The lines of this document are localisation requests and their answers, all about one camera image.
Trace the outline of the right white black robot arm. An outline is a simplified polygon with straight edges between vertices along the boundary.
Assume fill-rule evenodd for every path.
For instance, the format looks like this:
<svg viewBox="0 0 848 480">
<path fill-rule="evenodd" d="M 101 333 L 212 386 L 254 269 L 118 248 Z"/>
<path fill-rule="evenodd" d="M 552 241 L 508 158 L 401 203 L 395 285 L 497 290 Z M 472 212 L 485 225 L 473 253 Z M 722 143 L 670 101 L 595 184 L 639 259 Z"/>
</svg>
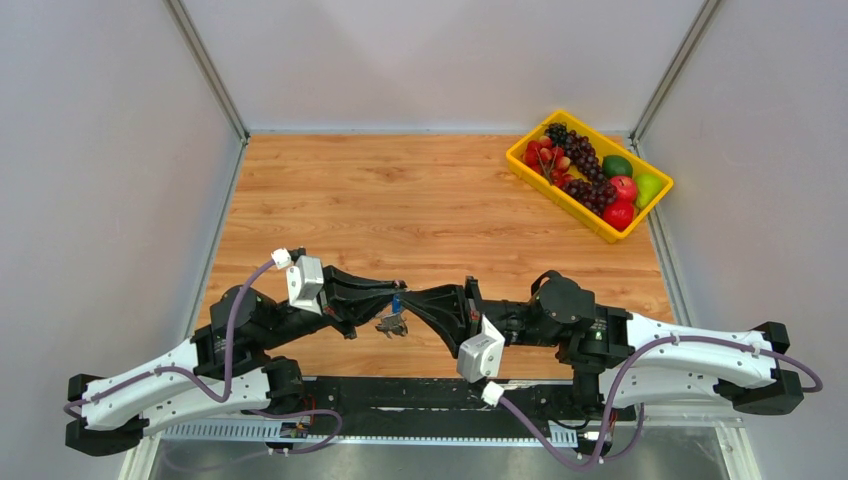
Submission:
<svg viewBox="0 0 848 480">
<path fill-rule="evenodd" d="M 662 401 L 726 401 L 738 412 L 791 413 L 804 399 L 797 372 L 782 368 L 784 325 L 721 332 L 601 305 L 556 271 L 540 275 L 525 302 L 485 300 L 477 281 L 403 293 L 403 307 L 445 342 L 470 383 L 498 375 L 509 346 L 552 348 L 573 372 L 571 403 L 584 417 Z"/>
</svg>

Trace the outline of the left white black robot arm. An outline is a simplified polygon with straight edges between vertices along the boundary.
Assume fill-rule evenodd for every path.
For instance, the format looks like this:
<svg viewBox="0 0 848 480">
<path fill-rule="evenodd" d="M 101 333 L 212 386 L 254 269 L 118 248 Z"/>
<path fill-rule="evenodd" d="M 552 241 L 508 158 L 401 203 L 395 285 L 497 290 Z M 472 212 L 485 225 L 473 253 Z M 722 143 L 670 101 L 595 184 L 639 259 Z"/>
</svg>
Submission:
<svg viewBox="0 0 848 480">
<path fill-rule="evenodd" d="M 213 305 L 212 323 L 168 352 L 112 377 L 70 378 L 65 444 L 103 457 L 218 414 L 329 415 L 298 362 L 269 351 L 324 328 L 352 339 L 406 289 L 402 280 L 358 277 L 302 252 L 270 259 Z"/>
</svg>

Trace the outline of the metal keyring with keys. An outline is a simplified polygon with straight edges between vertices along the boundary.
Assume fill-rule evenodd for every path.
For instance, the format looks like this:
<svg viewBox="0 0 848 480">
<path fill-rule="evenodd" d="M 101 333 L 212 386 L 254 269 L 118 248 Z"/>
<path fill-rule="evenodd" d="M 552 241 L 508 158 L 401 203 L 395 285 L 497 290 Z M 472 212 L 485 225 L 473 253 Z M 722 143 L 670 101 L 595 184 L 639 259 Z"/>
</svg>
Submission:
<svg viewBox="0 0 848 480">
<path fill-rule="evenodd" d="M 389 339 L 405 337 L 408 334 L 408 326 L 403 314 L 400 312 L 382 316 L 375 329 Z"/>
</svg>

